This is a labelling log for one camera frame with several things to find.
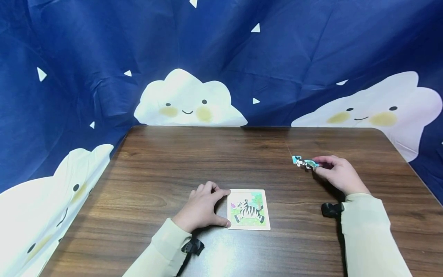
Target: right hand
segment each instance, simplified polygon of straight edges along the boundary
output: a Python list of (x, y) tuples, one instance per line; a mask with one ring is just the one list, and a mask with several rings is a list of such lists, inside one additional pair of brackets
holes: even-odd
[(320, 167), (314, 168), (314, 172), (328, 180), (346, 196), (353, 193), (371, 194), (346, 159), (337, 156), (320, 156), (313, 158), (313, 160), (320, 165)]

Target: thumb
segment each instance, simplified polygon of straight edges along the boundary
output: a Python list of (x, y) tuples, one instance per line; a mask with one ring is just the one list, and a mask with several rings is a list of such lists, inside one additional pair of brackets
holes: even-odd
[(214, 218), (212, 220), (212, 224), (214, 225), (218, 225), (218, 226), (223, 226), (223, 227), (231, 227), (231, 222), (224, 217), (218, 216), (218, 215), (214, 215)]
[(320, 176), (323, 177), (325, 179), (329, 179), (331, 177), (331, 170), (330, 169), (326, 169), (326, 168), (321, 168), (321, 167), (316, 167), (314, 168), (314, 172)]

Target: left hand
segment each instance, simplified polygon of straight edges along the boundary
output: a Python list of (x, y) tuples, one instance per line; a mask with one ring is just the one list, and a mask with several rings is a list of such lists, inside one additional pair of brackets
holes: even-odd
[(222, 190), (214, 182), (207, 182), (205, 185), (201, 184), (197, 190), (191, 191), (188, 202), (172, 218), (172, 221), (188, 233), (209, 225), (230, 227), (231, 222), (228, 219), (214, 213), (215, 204), (229, 193), (231, 193), (230, 190)]

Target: zebra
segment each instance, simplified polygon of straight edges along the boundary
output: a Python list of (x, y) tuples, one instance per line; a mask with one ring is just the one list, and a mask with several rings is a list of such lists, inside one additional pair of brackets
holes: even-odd
[(237, 205), (232, 204), (235, 208), (240, 208), (240, 213), (235, 215), (234, 218), (237, 221), (237, 223), (240, 223), (240, 220), (242, 218), (256, 218), (260, 221), (260, 223), (263, 223), (264, 216), (260, 214), (260, 211), (263, 209), (263, 205), (260, 207), (260, 209), (257, 209), (253, 206), (250, 206), (248, 204), (248, 200), (245, 199), (244, 202), (239, 202)]

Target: black strap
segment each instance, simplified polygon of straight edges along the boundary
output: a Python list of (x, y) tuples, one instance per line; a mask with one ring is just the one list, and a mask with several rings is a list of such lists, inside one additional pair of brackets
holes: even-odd
[(340, 214), (344, 210), (345, 210), (345, 208), (343, 207), (343, 204), (341, 204), (341, 203), (338, 203), (335, 205), (333, 205), (331, 203), (323, 203), (322, 204), (322, 214), (325, 217), (337, 218), (340, 216)]
[(198, 256), (200, 255), (203, 248), (205, 248), (203, 242), (199, 241), (196, 238), (192, 238), (187, 244), (182, 247), (182, 252), (185, 254), (196, 254)]

